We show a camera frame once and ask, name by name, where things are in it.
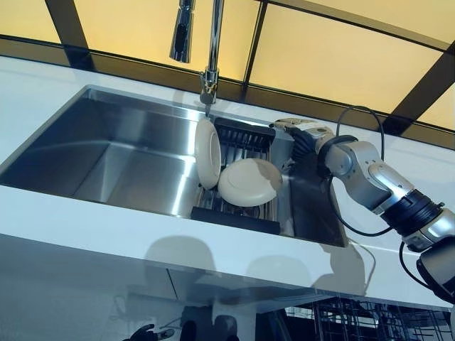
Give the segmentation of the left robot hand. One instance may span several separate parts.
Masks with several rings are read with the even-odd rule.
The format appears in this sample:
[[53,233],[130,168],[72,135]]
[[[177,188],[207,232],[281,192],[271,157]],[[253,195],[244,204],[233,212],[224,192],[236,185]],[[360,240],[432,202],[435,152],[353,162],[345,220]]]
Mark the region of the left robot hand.
[[157,341],[157,334],[154,332],[154,324],[147,324],[136,330],[130,337],[130,341]]

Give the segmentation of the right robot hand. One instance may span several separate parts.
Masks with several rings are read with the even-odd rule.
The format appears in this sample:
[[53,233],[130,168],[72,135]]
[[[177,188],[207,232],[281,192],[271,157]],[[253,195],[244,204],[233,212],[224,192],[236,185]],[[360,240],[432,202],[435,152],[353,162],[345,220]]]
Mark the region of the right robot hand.
[[318,165],[326,168],[326,157],[324,153],[320,156],[320,153],[323,146],[336,137],[330,128],[317,121],[295,118],[278,119],[271,123],[269,127],[283,130],[293,138],[291,155],[282,166],[283,169],[302,162],[304,156],[311,153],[317,155]]

